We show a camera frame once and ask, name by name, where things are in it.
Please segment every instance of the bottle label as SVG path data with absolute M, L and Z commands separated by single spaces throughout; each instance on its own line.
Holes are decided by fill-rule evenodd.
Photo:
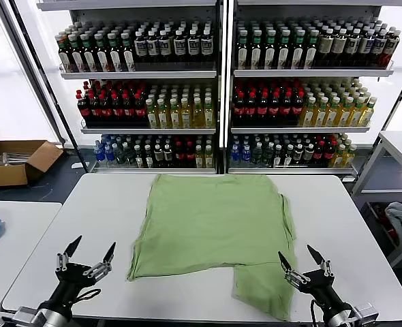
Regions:
M 148 54 L 148 47 L 145 41 L 134 40 L 134 48 L 136 49 L 136 54 L 139 57 L 145 57 Z
M 318 116 L 316 117 L 315 127 L 321 127 L 324 118 L 325 118 L 325 112 L 324 111 L 319 112 Z
M 304 69 L 310 69 L 313 66 L 313 60 L 315 59 L 316 49 L 310 48 L 307 50 L 304 61 Z
M 213 113 L 205 112 L 204 115 L 206 116 L 206 128 L 211 128 L 213 125 Z
M 393 55 L 393 52 L 397 48 L 399 40 L 389 39 L 386 42 L 386 46 L 384 47 L 383 53 L 386 55 Z
M 200 40 L 199 39 L 188 39 L 189 54 L 192 56 L 198 56 L 200 54 Z
M 201 53 L 203 56 L 209 56 L 213 53 L 213 39 L 201 40 Z
M 336 37 L 333 41 L 333 46 L 331 47 L 332 53 L 342 53 L 343 49 L 345 48 L 346 39 L 341 39 Z
M 108 67 L 108 62 L 107 62 L 107 56 L 104 52 L 99 51 L 98 52 L 98 59 L 99 62 L 101 63 L 101 68 L 103 69 L 103 72 L 109 72 L 109 67 Z
M 112 57 L 113 67 L 116 72 L 122 72 L 121 60 L 119 60 L 119 53 L 117 51 L 110 51 Z
M 274 60 L 275 50 L 272 48 L 266 49 L 264 54 L 264 69 L 272 68 L 272 62 Z
M 138 168 L 142 168 L 143 166 L 142 158 L 139 157 L 136 158 L 136 165 L 138 165 Z
M 179 128 L 180 127 L 179 114 L 172 113 L 171 119 L 172 119 L 172 128 Z
M 59 53 L 59 57 L 60 57 L 60 60 L 62 61 L 63 68 L 65 69 L 65 72 L 71 73 L 71 72 L 72 72 L 72 70 L 71 70 L 71 63 L 69 62 L 69 59 L 68 59 L 68 57 L 67 57 L 67 54 L 65 54 L 65 53 L 63 53 L 63 52 L 60 52 L 60 53 Z
M 131 51 L 124 51 L 124 58 L 125 62 L 127 64 L 127 69 L 129 72 L 134 71 L 134 60 L 133 60 L 133 54 Z
M 333 39 L 331 37 L 321 37 L 318 52 L 330 53 L 332 44 L 333 44 Z
M 197 168 L 202 168 L 202 158 L 195 158 L 195 164 Z
M 290 112 L 290 107 L 280 107 L 280 114 L 289 114 Z
M 87 65 L 89 66 L 89 70 L 91 72 L 96 72 L 97 71 L 97 66 L 95 64 L 95 60 L 93 60 L 92 53 L 89 52 L 89 51 L 86 51 L 84 53 L 84 57 L 86 58 L 86 62 L 87 62 Z
M 206 168 L 212 168 L 213 167 L 213 158 L 206 157 Z
M 159 40 L 160 54 L 162 56 L 169 56 L 172 54 L 170 40 Z
M 292 107 L 293 114 L 301 114 L 303 107 Z
M 85 72 L 84 63 L 83 63 L 83 60 L 81 59 L 81 55 L 78 52 L 73 52 L 72 57 L 74 58 L 74 61 L 76 62 L 76 66 L 78 68 L 78 71 L 80 73 Z
M 238 57 L 237 68 L 245 69 L 245 64 L 247 62 L 247 49 L 239 49 L 237 57 Z
M 360 119 L 361 115 L 362 115 L 362 112 L 360 112 L 360 111 L 355 112 L 352 115 L 352 119 L 351 119 L 351 122 L 350 122 L 350 127 L 357 127 L 358 120 Z
M 175 54 L 177 56 L 183 56 L 186 54 L 186 40 L 174 39 Z
M 301 61 L 301 56 L 303 55 L 303 50 L 301 48 L 297 48 L 294 50 L 294 56 L 292 58 L 292 64 L 290 69 L 298 69 L 299 63 Z
M 345 44 L 345 53 L 348 53 L 349 55 L 353 55 L 354 53 L 356 53 L 358 41 L 360 41 L 360 39 L 348 38 Z
M 157 40 L 147 40 L 146 44 L 148 45 L 148 54 L 150 56 L 159 55 L 159 42 Z
M 268 112 L 268 108 L 267 107 L 258 107 L 257 108 L 257 113 L 258 114 L 266 114 Z
M 373 47 L 371 53 L 373 55 L 380 55 L 383 52 L 384 46 L 386 45 L 387 39 L 385 37 L 378 37 L 373 42 Z
M 284 69 L 285 61 L 288 58 L 289 49 L 281 49 L 278 54 L 277 69 Z
M 309 127 L 311 123 L 311 118 L 313 117 L 312 111 L 306 112 L 303 121 L 303 127 Z
M 155 114 L 148 114 L 149 127 L 157 128 L 157 121 L 155 120 Z
M 258 62 L 260 60 L 260 49 L 253 49 L 251 52 L 251 69 L 258 68 Z
M 161 128 L 166 128 L 166 114 L 159 114 Z
M 350 113 L 348 111 L 344 112 L 342 114 L 342 116 L 340 117 L 340 121 L 339 121 L 339 127 L 345 127 L 346 121 L 348 120 L 349 116 L 350 116 Z
M 146 164 L 147 164 L 148 168 L 152 168 L 153 167 L 153 158 L 146 157 Z
M 325 127 L 332 127 L 336 116 L 337 112 L 335 111 L 330 112 L 326 118 Z
M 290 162 L 292 161 L 292 158 L 291 157 L 286 157 L 286 158 L 284 158 L 284 165 L 285 166 L 288 166 L 288 165 L 290 165 Z

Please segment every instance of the shelf rack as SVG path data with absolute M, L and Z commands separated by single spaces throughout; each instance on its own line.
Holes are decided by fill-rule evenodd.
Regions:
M 151 135 L 213 135 L 215 128 L 88 128 L 81 129 L 83 134 L 151 134 Z
M 36 6 L 43 12 L 58 10 L 93 10 L 146 7 L 206 7 L 215 0 L 39 0 Z
M 370 127 L 232 127 L 232 134 L 366 133 Z

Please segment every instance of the white wall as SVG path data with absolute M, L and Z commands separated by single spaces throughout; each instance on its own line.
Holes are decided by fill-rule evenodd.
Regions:
M 58 142 L 0 22 L 0 140 Z

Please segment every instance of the bottle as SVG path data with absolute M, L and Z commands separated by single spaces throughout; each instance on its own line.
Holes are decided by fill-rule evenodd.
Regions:
M 300 163 L 300 161 L 301 161 L 302 156 L 303 156 L 303 145 L 302 144 L 297 144 L 295 146 L 295 149 L 294 149 L 294 155 L 292 157 L 292 159 L 293 159 L 292 163 L 294 165 L 298 165 Z
M 312 118 L 313 118 L 313 111 L 315 110 L 315 103 L 316 98 L 310 97 L 307 101 L 307 105 L 305 106 L 303 112 L 300 116 L 300 123 L 299 125 L 302 127 L 310 127 Z
M 287 66 L 290 69 L 298 69 L 300 67 L 301 57 L 303 55 L 303 41 L 305 31 L 299 29 L 296 31 L 295 43 L 292 45 L 289 51 L 289 60 Z
M 181 99 L 181 124 L 183 128 L 191 128 L 191 114 L 189 109 L 189 104 L 187 103 L 187 98 Z
M 292 162 L 292 156 L 294 152 L 294 146 L 291 144 L 288 144 L 287 150 L 285 152 L 285 157 L 284 157 L 284 166 L 288 167 L 290 163 Z
M 176 99 L 171 99 L 171 120 L 172 120 L 172 128 L 181 128 L 181 118 L 179 107 L 177 106 Z
M 397 29 L 395 32 L 393 32 L 392 35 L 387 35 L 388 39 L 386 42 L 386 46 L 384 47 L 383 53 L 378 59 L 378 65 L 380 67 L 387 67 L 387 65 L 390 63 L 390 59 L 392 58 L 392 55 L 398 46 L 400 34 L 401 31 Z
M 205 127 L 206 128 L 214 128 L 212 98 L 211 97 L 206 97 L 204 99 L 204 116 L 206 118 Z
M 372 45 L 375 41 L 375 37 L 373 36 L 373 33 L 375 31 L 373 29 L 369 29 L 367 31 L 367 34 L 362 37 L 360 41 L 360 45 L 358 46 L 358 50 L 356 53 L 356 60 L 355 60 L 355 66 L 356 67 L 366 67 L 367 66 L 367 59 L 369 56 L 369 53 L 371 52 Z
M 377 101 L 376 97 L 371 97 L 369 99 L 369 102 L 366 105 L 366 109 L 363 111 L 363 115 L 360 117 L 360 120 L 358 121 L 358 126 L 360 127 L 366 127 L 369 124 L 369 121 L 371 120 L 371 117 L 374 112 L 374 105 Z
M 339 108 L 339 112 L 337 113 L 334 126 L 335 127 L 345 127 L 346 122 L 349 119 L 352 113 L 352 102 L 354 101 L 353 97 L 347 97 L 345 99 L 345 103 L 343 106 Z
M 278 47 L 278 59 L 276 62 L 277 64 L 277 69 L 284 69 L 286 61 L 288 60 L 288 54 L 289 54 L 289 36 L 290 36 L 290 31 L 288 29 L 284 29 L 281 32 L 281 43 Z
M 248 31 L 246 29 L 241 29 L 239 31 L 239 41 L 237 46 L 237 69 L 245 69 L 247 65 L 247 36 Z
M 342 167 L 343 152 L 344 151 L 345 151 L 345 146 L 343 144 L 340 144 L 337 147 L 336 154 L 330 160 L 330 163 L 329 163 L 328 167 L 330 167 L 330 168 L 341 168 Z
M 160 45 L 159 40 L 155 37 L 154 31 L 148 32 L 148 39 L 146 40 L 148 46 L 148 55 L 152 63 L 159 61 Z
M 264 69 L 272 69 L 274 56 L 275 56 L 275 30 L 269 29 L 268 37 L 266 38 L 266 45 L 264 47 Z
M 304 62 L 302 64 L 304 69 L 311 69 L 316 55 L 316 42 L 318 41 L 319 31 L 313 29 L 310 32 L 309 44 L 305 49 L 305 56 L 303 56 Z
M 331 46 L 330 66 L 340 66 L 346 41 L 346 29 L 340 29 L 339 34 L 333 40 L 333 46 Z
M 262 143 L 257 142 L 256 147 L 253 149 L 253 155 L 251 157 L 251 166 L 254 168 L 259 168 L 262 161 Z
M 313 118 L 311 120 L 312 127 L 321 127 L 324 122 L 326 114 L 326 104 L 328 102 L 327 97 L 321 97 L 319 101 L 319 106 L 316 106 L 313 110 Z
M 310 164 L 310 161 L 311 161 L 311 159 L 313 158 L 313 154 L 314 154 L 314 145 L 312 145 L 312 143 L 310 143 L 306 148 L 305 148 L 305 151 L 304 151 L 304 154 L 303 154 L 303 164 L 305 164 L 305 165 L 309 165 Z
M 324 34 L 321 34 L 318 46 L 318 53 L 316 54 L 316 65 L 318 67 L 329 66 L 330 51 L 333 45 L 333 29 L 327 29 Z
M 322 122 L 322 126 L 333 127 L 339 110 L 339 102 L 340 102 L 339 97 L 333 97 L 331 99 L 331 105 L 326 111 L 324 121 Z
M 262 39 L 262 31 L 259 29 L 256 29 L 253 32 L 253 42 L 251 45 L 251 69 L 258 69 L 259 61 L 260 61 L 260 53 L 261 53 L 261 47 L 260 47 L 260 41 Z
M 349 127 L 357 127 L 358 121 L 360 117 L 363 115 L 363 110 L 365 106 L 365 98 L 364 97 L 359 97 L 357 99 L 356 105 L 352 109 L 351 115 L 346 121 L 346 125 Z
M 357 150 L 357 146 L 355 144 L 351 144 L 348 152 L 343 154 L 343 160 L 342 160 L 342 164 L 341 164 L 342 168 L 351 168 L 352 167 L 352 161 L 354 160 L 354 157 L 356 155 L 356 150 Z

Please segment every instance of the yellow bottle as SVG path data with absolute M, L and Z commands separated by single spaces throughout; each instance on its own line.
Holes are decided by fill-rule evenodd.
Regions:
M 340 168 L 342 166 L 344 152 L 345 152 L 345 146 L 343 144 L 340 144 L 337 147 L 335 156 L 333 158 L 331 158 L 330 162 L 328 163 L 328 167 Z
M 344 105 L 341 107 L 340 111 L 337 113 L 336 119 L 334 126 L 335 127 L 345 127 L 346 126 L 346 121 L 350 117 L 350 114 L 352 112 L 352 102 L 354 101 L 353 97 L 347 97 L 345 99 Z
M 342 168 L 350 168 L 352 167 L 352 161 L 356 156 L 357 146 L 355 144 L 351 144 L 348 152 L 344 151 L 343 160 L 342 160 Z
M 202 109 L 201 99 L 199 97 L 194 98 L 194 127 L 204 128 L 205 118 L 204 111 Z
M 363 111 L 363 115 L 360 117 L 360 120 L 358 121 L 358 126 L 366 127 L 369 124 L 369 121 L 371 121 L 371 117 L 373 115 L 374 111 L 373 107 L 376 101 L 377 97 L 371 97 L 371 99 L 369 99 L 366 109 Z
M 354 106 L 354 109 L 352 110 L 352 113 L 351 113 L 349 119 L 346 122 L 347 126 L 357 127 L 358 121 L 363 114 L 363 106 L 364 105 L 365 105 L 365 98 L 359 97 L 357 99 L 356 105 Z
M 321 127 L 326 114 L 326 104 L 328 103 L 327 97 L 321 97 L 319 106 L 313 109 L 313 118 L 311 120 L 312 127 Z
M 330 108 L 327 109 L 327 112 L 325 114 L 325 119 L 324 119 L 324 122 L 322 123 L 322 126 L 333 127 L 337 113 L 338 113 L 337 110 L 339 109 L 339 102 L 340 102 L 339 97 L 333 97 L 331 99 L 331 106 L 330 106 Z
M 171 99 L 172 128 L 181 128 L 181 116 L 176 99 Z
M 204 99 L 204 115 L 206 117 L 206 128 L 214 128 L 212 98 L 206 97 Z
M 181 124 L 183 128 L 192 128 L 192 117 L 186 97 L 181 99 Z

